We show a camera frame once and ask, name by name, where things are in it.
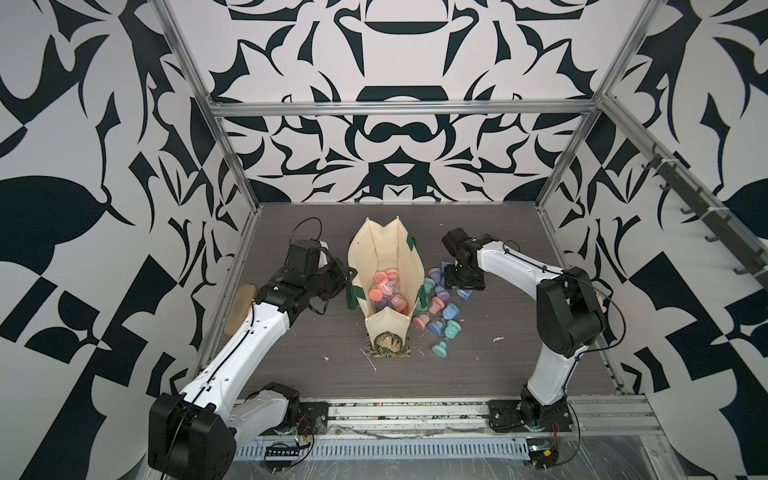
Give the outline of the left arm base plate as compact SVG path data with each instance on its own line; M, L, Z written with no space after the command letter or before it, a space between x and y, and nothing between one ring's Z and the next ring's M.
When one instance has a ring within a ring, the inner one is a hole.
M330 404L297 401L289 405L288 426L299 435L323 433L328 426Z

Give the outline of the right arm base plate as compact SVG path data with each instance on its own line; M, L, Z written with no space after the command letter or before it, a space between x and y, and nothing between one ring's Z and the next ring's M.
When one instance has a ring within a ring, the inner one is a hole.
M488 425L496 433L570 432L573 415L568 404L559 400L543 406L533 398L490 400Z

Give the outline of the cream canvas tote bag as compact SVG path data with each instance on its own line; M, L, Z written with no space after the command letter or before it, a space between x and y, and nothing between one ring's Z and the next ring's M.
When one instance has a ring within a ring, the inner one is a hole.
M347 261L356 271L347 288L348 307L364 316L367 353L408 356L412 318L427 299L415 237L399 218L385 225L367 219L350 242Z

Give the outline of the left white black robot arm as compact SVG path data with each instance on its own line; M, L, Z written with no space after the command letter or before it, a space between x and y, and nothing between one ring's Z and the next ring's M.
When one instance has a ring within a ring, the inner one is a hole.
M270 383L237 401L269 350L305 310L352 284L357 271L334 257L325 242L289 245L283 265L242 302L235 333L212 362L178 394L162 394L149 411L147 463L175 479L221 479L238 449L266 431L298 421L299 394Z

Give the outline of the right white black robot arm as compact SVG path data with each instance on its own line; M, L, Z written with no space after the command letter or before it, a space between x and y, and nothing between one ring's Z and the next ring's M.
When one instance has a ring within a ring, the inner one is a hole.
M537 261L492 235L471 236L457 228L442 237L454 259L445 283L481 291L485 276L501 278L536 302L536 329L542 342L533 374L516 402L488 403L489 426L499 433L568 429L567 389L581 357L608 326L607 314L589 275Z

